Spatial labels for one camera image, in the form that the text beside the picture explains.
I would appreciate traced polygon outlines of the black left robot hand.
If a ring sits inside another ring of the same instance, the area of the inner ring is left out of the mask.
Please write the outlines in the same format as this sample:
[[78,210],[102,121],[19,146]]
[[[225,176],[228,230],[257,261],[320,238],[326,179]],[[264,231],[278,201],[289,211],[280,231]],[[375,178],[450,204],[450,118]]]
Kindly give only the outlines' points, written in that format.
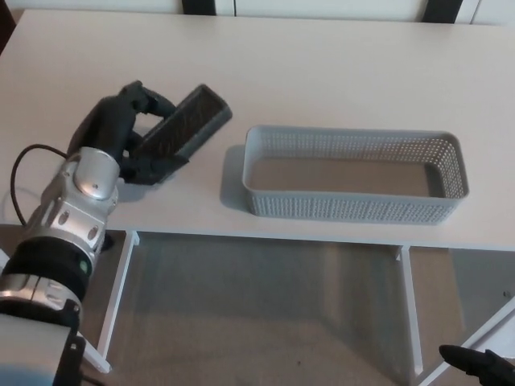
[[72,156],[82,147],[102,150],[120,166],[119,177],[134,185],[152,186],[163,182],[188,164],[181,156],[160,158],[157,155],[135,156],[143,137],[134,131],[140,113],[168,118],[175,106],[164,96],[136,80],[113,96],[100,99],[80,123],[69,142],[67,155]]

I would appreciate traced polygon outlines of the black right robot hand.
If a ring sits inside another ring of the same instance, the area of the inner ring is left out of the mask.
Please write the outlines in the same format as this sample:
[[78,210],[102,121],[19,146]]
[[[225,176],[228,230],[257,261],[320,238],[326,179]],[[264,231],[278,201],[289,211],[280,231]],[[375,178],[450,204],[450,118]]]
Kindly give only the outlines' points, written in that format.
[[481,385],[514,385],[514,366],[494,351],[480,352],[455,345],[441,345],[439,354],[450,366],[478,378]]

